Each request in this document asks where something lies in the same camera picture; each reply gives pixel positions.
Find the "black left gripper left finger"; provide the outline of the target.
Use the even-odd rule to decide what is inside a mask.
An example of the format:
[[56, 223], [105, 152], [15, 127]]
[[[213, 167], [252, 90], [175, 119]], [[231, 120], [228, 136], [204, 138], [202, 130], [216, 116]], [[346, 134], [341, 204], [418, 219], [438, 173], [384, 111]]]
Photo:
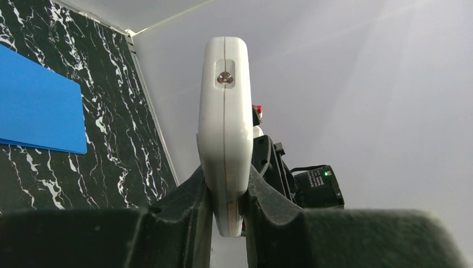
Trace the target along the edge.
[[209, 267], [212, 209], [201, 168], [157, 203], [1, 216], [2, 267]]

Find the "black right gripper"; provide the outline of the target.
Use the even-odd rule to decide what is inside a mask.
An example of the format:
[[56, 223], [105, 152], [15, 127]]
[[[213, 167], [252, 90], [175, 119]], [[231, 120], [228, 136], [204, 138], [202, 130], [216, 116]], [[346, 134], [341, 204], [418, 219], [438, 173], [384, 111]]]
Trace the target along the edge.
[[254, 139], [252, 165], [263, 180], [301, 208], [341, 208], [344, 197], [330, 165], [295, 167], [283, 161], [281, 143], [268, 135]]

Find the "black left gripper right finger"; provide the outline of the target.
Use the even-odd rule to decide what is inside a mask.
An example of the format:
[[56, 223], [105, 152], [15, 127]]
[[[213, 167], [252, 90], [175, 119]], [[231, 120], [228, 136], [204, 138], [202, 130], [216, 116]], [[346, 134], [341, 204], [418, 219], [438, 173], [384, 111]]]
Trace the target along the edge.
[[420, 210], [303, 209], [251, 168], [249, 267], [466, 267], [442, 222]]

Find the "long white remote control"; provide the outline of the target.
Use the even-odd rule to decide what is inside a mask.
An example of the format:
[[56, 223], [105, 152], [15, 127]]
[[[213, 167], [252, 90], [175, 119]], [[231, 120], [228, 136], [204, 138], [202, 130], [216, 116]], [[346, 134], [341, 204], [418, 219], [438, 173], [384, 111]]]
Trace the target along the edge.
[[253, 153], [248, 49], [239, 37], [215, 37], [206, 44], [197, 147], [218, 231], [239, 237]]

